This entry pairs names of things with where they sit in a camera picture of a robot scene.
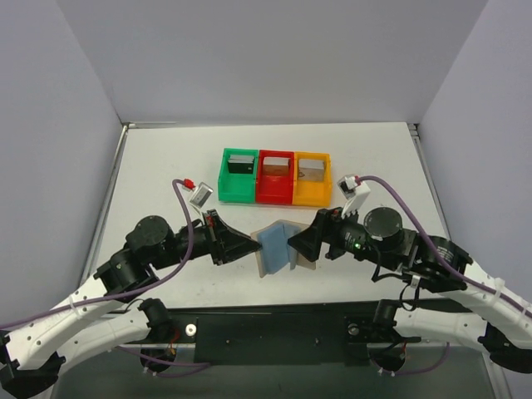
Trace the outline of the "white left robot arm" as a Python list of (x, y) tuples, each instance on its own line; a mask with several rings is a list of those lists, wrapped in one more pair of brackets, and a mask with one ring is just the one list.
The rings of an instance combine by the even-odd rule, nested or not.
[(124, 247), (92, 277), (44, 316), (1, 330), (1, 386), (16, 398), (31, 398), (59, 376), (101, 352), (149, 338), (163, 342), (175, 334), (170, 313), (156, 298), (140, 301), (118, 317), (103, 316), (132, 303), (159, 282), (156, 271), (184, 266), (209, 255), (228, 264), (260, 250), (247, 234), (229, 227), (215, 210), (174, 233), (158, 215), (143, 218)]

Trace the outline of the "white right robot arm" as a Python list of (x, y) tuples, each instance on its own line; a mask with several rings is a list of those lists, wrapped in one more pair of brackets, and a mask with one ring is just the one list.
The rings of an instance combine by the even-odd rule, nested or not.
[(531, 304), (490, 276), (464, 249), (439, 236), (403, 226), (400, 214), (388, 207), (371, 210), (364, 219), (341, 216), (341, 210), (321, 209), (305, 230), (288, 240), (305, 259), (351, 254), (375, 264), (374, 283), (396, 278), (416, 293), (426, 290), (465, 308), (443, 313), (420, 308), (418, 298), (382, 300), (371, 320), (381, 340), (440, 339), (488, 354), (495, 364), (513, 372), (531, 372)]

